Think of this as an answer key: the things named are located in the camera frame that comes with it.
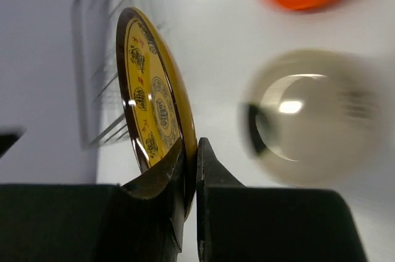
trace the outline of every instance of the white surface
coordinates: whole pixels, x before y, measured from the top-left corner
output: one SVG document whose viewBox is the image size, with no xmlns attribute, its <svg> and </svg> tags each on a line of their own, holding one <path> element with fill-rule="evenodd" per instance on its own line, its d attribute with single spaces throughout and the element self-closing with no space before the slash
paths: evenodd
<svg viewBox="0 0 395 262">
<path fill-rule="evenodd" d="M 290 49 L 320 47 L 368 57 L 386 95 L 394 102 L 393 0 L 345 0 L 314 14 L 278 10 L 261 0 L 166 0 L 175 6 L 172 51 L 186 83 L 197 137 L 208 137 L 218 159 L 249 186 L 274 186 L 249 156 L 238 120 L 239 104 L 254 75 L 270 58 Z M 394 261 L 395 189 L 393 121 L 379 155 L 337 188 L 352 207 L 370 261 Z M 99 151 L 98 182 L 124 183 L 139 175 L 131 144 Z M 185 224 L 179 261 L 198 261 L 196 215 Z"/>
<path fill-rule="evenodd" d="M 0 159 L 0 182 L 93 183 L 96 150 L 82 150 L 72 0 L 0 0 L 0 130 L 26 133 Z"/>
</svg>

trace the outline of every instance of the metal rack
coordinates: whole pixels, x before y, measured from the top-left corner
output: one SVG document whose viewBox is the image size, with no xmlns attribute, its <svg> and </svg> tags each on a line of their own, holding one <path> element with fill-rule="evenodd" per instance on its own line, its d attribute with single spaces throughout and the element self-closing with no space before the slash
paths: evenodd
<svg viewBox="0 0 395 262">
<path fill-rule="evenodd" d="M 128 139 L 115 57 L 121 11 L 141 9 L 169 42 L 164 0 L 74 0 L 72 5 L 78 119 L 83 147 Z"/>
</svg>

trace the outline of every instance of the blurred metal object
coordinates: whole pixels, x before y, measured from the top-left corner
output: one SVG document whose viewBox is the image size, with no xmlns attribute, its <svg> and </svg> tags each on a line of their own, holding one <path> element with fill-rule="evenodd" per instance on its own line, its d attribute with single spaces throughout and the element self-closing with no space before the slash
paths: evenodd
<svg viewBox="0 0 395 262">
<path fill-rule="evenodd" d="M 115 30 L 121 11 L 142 10 L 169 42 L 164 0 L 74 0 L 75 77 L 83 147 L 129 139 L 115 59 Z"/>
<path fill-rule="evenodd" d="M 245 120 L 268 174 L 321 187 L 365 162 L 379 135 L 380 106 L 363 62 L 303 49 L 275 58 L 257 75 Z"/>
</svg>

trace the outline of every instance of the printed emblem on coin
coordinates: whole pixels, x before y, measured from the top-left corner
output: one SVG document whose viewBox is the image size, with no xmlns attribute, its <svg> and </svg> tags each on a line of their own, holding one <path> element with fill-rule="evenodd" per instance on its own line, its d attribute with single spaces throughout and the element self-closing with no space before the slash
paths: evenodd
<svg viewBox="0 0 395 262">
<path fill-rule="evenodd" d="M 144 35 L 144 37 L 146 38 L 148 43 L 153 43 L 154 39 L 151 36 L 151 34 L 148 32 L 147 28 L 142 24 L 142 23 L 138 23 L 138 26 L 140 27 L 140 30 L 142 32 L 142 34 Z"/>
<path fill-rule="evenodd" d="M 138 67 L 138 69 L 144 73 L 144 63 L 145 63 L 145 58 L 143 54 L 141 53 L 140 48 L 134 47 L 133 45 L 130 46 L 129 49 L 130 53 L 130 60 Z"/>
<path fill-rule="evenodd" d="M 156 102 L 156 110 L 158 113 L 160 125 L 164 129 L 167 129 L 168 128 L 168 113 L 167 113 L 167 109 L 165 106 L 165 102 L 161 98 L 157 99 L 155 102 Z"/>
<path fill-rule="evenodd" d="M 146 146 L 148 153 L 156 155 L 158 153 L 158 145 L 156 144 L 154 134 L 151 132 L 146 139 Z"/>
<path fill-rule="evenodd" d="M 151 51 L 152 54 L 157 54 L 156 47 L 155 45 L 153 45 L 153 43 L 149 43 L 148 46 L 149 46 L 149 51 Z"/>
<path fill-rule="evenodd" d="M 177 120 L 172 97 L 164 82 L 158 77 L 152 79 L 151 95 L 157 129 L 162 141 L 170 149 L 178 137 Z"/>
<path fill-rule="evenodd" d="M 142 88 L 135 89 L 133 93 L 133 99 L 135 100 L 137 107 L 139 107 L 142 111 L 147 110 L 146 95 Z"/>
</svg>

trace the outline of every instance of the white wall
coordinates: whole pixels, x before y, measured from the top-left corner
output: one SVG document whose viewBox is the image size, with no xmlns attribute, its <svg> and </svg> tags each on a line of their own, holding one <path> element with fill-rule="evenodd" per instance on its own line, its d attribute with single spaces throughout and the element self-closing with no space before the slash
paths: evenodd
<svg viewBox="0 0 395 262">
<path fill-rule="evenodd" d="M 80 148 L 72 0 L 0 0 L 0 128 L 26 133 L 0 159 L 0 182 L 94 182 Z"/>
</svg>

